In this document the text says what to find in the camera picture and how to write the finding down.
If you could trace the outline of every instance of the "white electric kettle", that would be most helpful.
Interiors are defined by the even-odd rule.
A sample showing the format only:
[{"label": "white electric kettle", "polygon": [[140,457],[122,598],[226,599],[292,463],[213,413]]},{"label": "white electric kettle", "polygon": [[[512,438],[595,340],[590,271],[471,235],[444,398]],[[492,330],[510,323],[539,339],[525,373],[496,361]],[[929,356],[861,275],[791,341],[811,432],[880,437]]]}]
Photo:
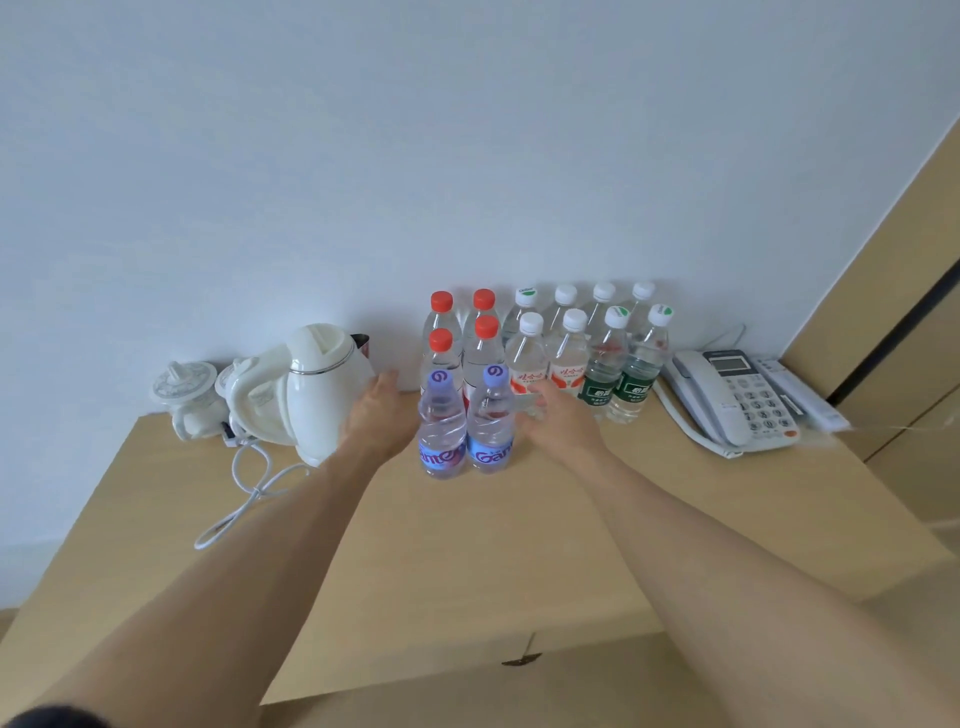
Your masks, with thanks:
[{"label": "white electric kettle", "polygon": [[231,420],[260,440],[296,446],[316,467],[337,448],[340,424],[372,377],[349,334],[311,324],[236,362],[224,389]]}]

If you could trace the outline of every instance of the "plastic bottle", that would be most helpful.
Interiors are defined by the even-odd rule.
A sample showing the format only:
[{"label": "plastic bottle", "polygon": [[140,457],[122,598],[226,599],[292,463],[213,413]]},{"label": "plastic bottle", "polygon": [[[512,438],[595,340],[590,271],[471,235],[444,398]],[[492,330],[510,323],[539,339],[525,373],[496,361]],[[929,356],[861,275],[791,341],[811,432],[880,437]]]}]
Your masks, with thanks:
[{"label": "plastic bottle", "polygon": [[464,349],[464,402],[469,404],[473,392],[483,386],[483,372],[489,364],[503,364],[503,341],[500,324],[493,316],[480,316],[473,325],[476,338]]},{"label": "plastic bottle", "polygon": [[616,286],[612,283],[600,282],[593,286],[593,301],[584,309],[587,312],[587,340],[598,333],[603,333],[606,327],[604,316],[607,308],[616,295]]},{"label": "plastic bottle", "polygon": [[543,345],[543,317],[536,311],[520,316],[520,331],[507,344],[507,366],[510,367],[510,386],[519,395],[527,387],[546,378],[550,359]]},{"label": "plastic bottle", "polygon": [[476,339],[476,323],[481,316],[496,316],[493,306],[496,304],[496,294],[490,288],[477,288],[473,291],[473,308],[467,320],[464,321],[464,349],[469,346],[470,339]]},{"label": "plastic bottle", "polygon": [[584,374],[590,360],[590,349],[584,329],[587,314],[579,308],[570,308],[564,314],[564,325],[546,339],[546,355],[550,358],[547,375],[565,392],[576,397],[584,384]]},{"label": "plastic bottle", "polygon": [[486,367],[483,381],[467,413],[467,453],[478,471],[495,473],[507,465],[514,448],[514,393],[502,364]]},{"label": "plastic bottle", "polygon": [[514,294],[514,307],[503,317],[501,332],[504,347],[507,346],[507,342],[510,341],[514,334],[520,331],[520,316],[527,311],[534,310],[536,304],[536,288],[518,288],[516,290]]},{"label": "plastic bottle", "polygon": [[420,393],[426,391],[426,380],[435,369],[450,372],[453,387],[458,392],[464,388],[464,370],[460,366],[460,356],[453,353],[453,334],[447,328],[435,328],[430,331],[430,351],[423,355],[420,364]]},{"label": "plastic bottle", "polygon": [[623,367],[620,381],[613,390],[607,417],[622,425],[630,423],[643,409],[650,387],[670,355],[667,325],[673,309],[658,303],[650,309],[647,323],[630,339],[630,356]]},{"label": "plastic bottle", "polygon": [[430,477],[454,477],[467,452],[467,412],[450,372],[430,373],[420,397],[420,462]]},{"label": "plastic bottle", "polygon": [[543,311],[543,336],[564,327],[564,314],[577,303],[577,287],[561,283],[553,292],[553,303]]},{"label": "plastic bottle", "polygon": [[434,291],[430,296],[430,315],[423,322],[423,352],[430,351],[430,331],[435,328],[446,328],[453,334],[451,350],[457,356],[464,348],[463,330],[457,321],[457,314],[453,312],[453,295],[448,291]]},{"label": "plastic bottle", "polygon": [[584,375],[580,399],[593,407],[594,417],[600,419],[610,403],[613,388],[627,363],[627,332],[624,328],[630,312],[612,305],[604,315],[604,328],[590,339],[590,361]]},{"label": "plastic bottle", "polygon": [[633,333],[635,329],[643,328],[647,323],[647,314],[650,313],[650,299],[657,292],[657,285],[649,280],[643,280],[634,283],[631,291],[632,296],[626,301],[619,303],[630,311],[630,322],[627,324],[627,332]]}]

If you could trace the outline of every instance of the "black sleeve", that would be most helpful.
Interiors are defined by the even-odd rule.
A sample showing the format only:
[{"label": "black sleeve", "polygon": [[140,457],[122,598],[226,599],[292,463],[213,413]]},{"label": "black sleeve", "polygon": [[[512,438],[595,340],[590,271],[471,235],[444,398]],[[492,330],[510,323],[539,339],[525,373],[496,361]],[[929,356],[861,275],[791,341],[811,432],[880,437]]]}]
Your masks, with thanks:
[{"label": "black sleeve", "polygon": [[110,728],[100,718],[86,711],[64,706],[34,708],[9,723],[7,728]]}]

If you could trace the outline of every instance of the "blue bottle label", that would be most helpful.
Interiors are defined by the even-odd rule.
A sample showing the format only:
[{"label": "blue bottle label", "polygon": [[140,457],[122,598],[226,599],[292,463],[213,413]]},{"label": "blue bottle label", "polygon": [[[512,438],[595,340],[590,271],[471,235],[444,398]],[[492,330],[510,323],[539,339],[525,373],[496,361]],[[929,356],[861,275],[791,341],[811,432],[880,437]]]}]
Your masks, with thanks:
[{"label": "blue bottle label", "polygon": [[448,471],[460,465],[460,461],[464,459],[464,453],[466,451],[466,441],[460,443],[458,447],[449,450],[425,448],[423,443],[420,443],[420,460],[429,470]]},{"label": "blue bottle label", "polygon": [[491,448],[487,445],[481,445],[473,438],[467,438],[467,452],[470,453],[470,457],[483,465],[491,465],[506,460],[510,457],[510,450],[513,448],[513,438],[502,448]]}]

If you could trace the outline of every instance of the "wooden desk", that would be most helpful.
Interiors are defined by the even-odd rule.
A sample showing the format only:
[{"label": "wooden desk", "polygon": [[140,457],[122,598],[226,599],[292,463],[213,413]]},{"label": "wooden desk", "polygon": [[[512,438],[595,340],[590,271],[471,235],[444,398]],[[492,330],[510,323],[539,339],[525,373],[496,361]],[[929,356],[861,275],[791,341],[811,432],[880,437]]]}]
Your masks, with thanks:
[{"label": "wooden desk", "polygon": [[[952,558],[832,439],[727,461],[690,442],[655,399],[635,424],[603,427],[662,487],[854,598]],[[296,458],[274,453],[278,467]],[[180,442],[167,416],[137,421],[0,644],[0,719],[196,558],[194,539],[246,497],[230,478],[233,454],[219,440]],[[261,467],[250,453],[245,477]],[[266,702],[658,630],[559,466],[519,443],[504,473],[437,482],[410,447],[360,503]]]}]

